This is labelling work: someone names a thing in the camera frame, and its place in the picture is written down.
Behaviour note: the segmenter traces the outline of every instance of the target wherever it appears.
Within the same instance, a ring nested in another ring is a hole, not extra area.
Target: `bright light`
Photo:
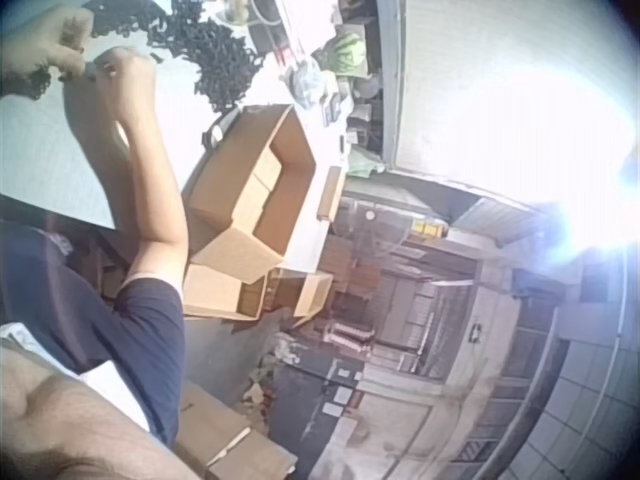
[[[593,195],[614,178],[636,128],[603,89],[540,66],[476,82],[431,138],[434,171],[541,205]]]
[[[640,191],[603,181],[589,193],[576,191],[562,203],[570,248],[613,248],[640,241]]]

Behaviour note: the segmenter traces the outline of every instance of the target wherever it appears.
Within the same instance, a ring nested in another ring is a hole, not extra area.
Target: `white table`
[[[43,2],[42,7],[47,3],[58,2]],[[108,48],[128,45],[143,53],[154,51],[164,59],[157,67],[156,108],[174,173],[180,188],[184,188],[205,154],[202,133],[219,115],[211,110],[205,96],[193,92],[197,66],[173,59],[167,50],[152,49],[146,41],[144,32],[132,33],[126,39],[112,33],[91,39],[85,57],[92,60]],[[95,84],[86,79],[63,84],[55,80],[54,71],[52,74],[52,84],[40,100],[17,96],[0,100],[0,193],[101,227],[131,229],[128,158],[106,126]],[[291,103],[279,77],[280,68],[271,56],[254,78],[243,103]],[[318,111],[297,111],[317,167],[282,266],[313,272],[329,228],[316,213],[329,166],[344,161],[339,151],[344,126],[324,128]]]

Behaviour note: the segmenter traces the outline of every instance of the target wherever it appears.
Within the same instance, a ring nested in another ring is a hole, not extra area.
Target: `pile of black parts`
[[[39,68],[29,75],[8,75],[2,79],[2,95],[21,95],[38,100],[51,85],[48,68]]]
[[[194,91],[206,95],[215,112],[232,110],[262,66],[263,57],[244,38],[234,38],[229,28],[211,19],[199,21],[202,4],[197,0],[173,0],[172,15],[151,0],[90,0],[84,6],[94,13],[93,37],[115,32],[126,38],[142,30],[148,45],[197,64],[200,78]]]

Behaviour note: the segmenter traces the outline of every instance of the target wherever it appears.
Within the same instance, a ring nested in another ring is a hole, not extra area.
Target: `open cardboard box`
[[[173,451],[201,478],[250,431],[249,420],[197,385],[186,383],[180,399],[180,429]]]
[[[260,316],[267,278],[247,284],[204,265],[187,267],[183,285],[186,315],[253,321]]]
[[[278,278],[271,308],[290,308],[294,317],[313,317],[323,308],[333,275],[325,272],[304,274],[283,270]]]
[[[282,262],[315,168],[291,105],[247,107],[189,199],[190,209],[215,231],[192,243],[193,262],[246,283],[264,277]]]
[[[249,420],[186,382],[173,451],[205,480],[284,479],[297,457],[258,432]]]
[[[209,467],[209,473],[216,480],[284,480],[295,470],[296,461],[295,455],[264,435],[251,431],[227,455]]]

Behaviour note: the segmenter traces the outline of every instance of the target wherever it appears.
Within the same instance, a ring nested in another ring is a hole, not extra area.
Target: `navy blue t-shirt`
[[[0,321],[24,324],[64,367],[82,374],[113,361],[151,434],[173,443],[185,358],[182,302],[174,287],[154,278],[133,280],[111,311],[48,237],[0,221],[0,293]]]

